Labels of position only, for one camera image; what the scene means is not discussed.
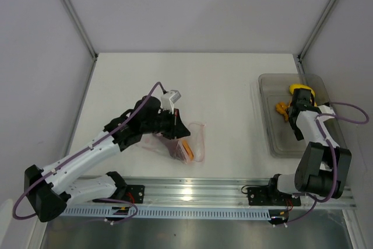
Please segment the red toy meat slice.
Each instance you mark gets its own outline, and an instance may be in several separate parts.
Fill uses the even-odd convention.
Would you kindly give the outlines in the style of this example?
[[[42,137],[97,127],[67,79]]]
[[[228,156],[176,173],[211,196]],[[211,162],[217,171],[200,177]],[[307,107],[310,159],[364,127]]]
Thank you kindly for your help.
[[[194,159],[194,153],[185,139],[169,140],[161,138],[162,144],[166,147],[167,153],[179,161],[189,163]]]

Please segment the clear zip top bag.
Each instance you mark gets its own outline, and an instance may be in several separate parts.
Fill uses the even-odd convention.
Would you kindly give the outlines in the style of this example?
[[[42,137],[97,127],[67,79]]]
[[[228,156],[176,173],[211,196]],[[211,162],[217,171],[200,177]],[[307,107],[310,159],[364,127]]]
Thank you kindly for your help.
[[[194,159],[189,163],[183,163],[190,164],[192,162],[202,162],[205,158],[205,124],[200,122],[191,122],[188,124],[187,128],[190,130],[191,136],[181,139],[188,141],[188,144],[194,153]],[[161,138],[165,137],[163,137],[161,134],[144,135],[136,146],[142,148],[143,150],[156,153],[160,156],[172,158],[167,153],[166,147],[162,144]]]

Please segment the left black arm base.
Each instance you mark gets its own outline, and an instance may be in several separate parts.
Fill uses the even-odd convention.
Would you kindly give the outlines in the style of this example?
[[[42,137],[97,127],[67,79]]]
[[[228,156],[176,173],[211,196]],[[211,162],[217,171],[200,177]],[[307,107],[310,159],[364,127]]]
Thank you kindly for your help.
[[[115,190],[110,197],[104,197],[104,199],[116,199],[133,204],[143,203],[145,197],[144,185],[127,184],[123,177],[116,171],[108,172],[106,175],[113,180]]]

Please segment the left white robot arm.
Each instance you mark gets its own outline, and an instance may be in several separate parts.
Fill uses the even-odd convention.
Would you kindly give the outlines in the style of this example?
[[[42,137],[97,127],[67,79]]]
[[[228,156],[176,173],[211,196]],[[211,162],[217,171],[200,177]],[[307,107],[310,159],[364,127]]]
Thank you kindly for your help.
[[[87,147],[43,168],[35,164],[24,172],[24,191],[34,215],[49,222],[72,205],[87,201],[121,202],[127,184],[120,174],[80,181],[79,177],[111,156],[140,142],[144,135],[160,135],[168,140],[190,136],[175,103],[181,97],[176,90],[161,98],[145,96],[133,109],[111,120]]]

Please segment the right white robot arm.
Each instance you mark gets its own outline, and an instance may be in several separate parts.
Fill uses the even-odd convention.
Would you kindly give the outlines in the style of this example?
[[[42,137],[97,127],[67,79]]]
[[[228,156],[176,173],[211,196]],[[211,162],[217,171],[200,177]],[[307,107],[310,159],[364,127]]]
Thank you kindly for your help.
[[[293,174],[275,174],[266,190],[267,200],[280,204],[287,194],[307,194],[317,202],[341,197],[351,163],[351,152],[341,147],[325,122],[337,116],[328,104],[317,106],[310,89],[295,88],[287,109],[288,122],[298,141],[307,147]]]

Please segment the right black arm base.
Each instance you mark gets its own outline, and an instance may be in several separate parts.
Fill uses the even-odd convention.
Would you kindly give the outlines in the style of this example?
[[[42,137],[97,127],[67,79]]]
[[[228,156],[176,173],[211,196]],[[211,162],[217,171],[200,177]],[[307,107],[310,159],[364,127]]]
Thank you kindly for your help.
[[[280,174],[275,174],[266,185],[244,185],[241,192],[250,206],[301,206],[301,199],[277,188]]]

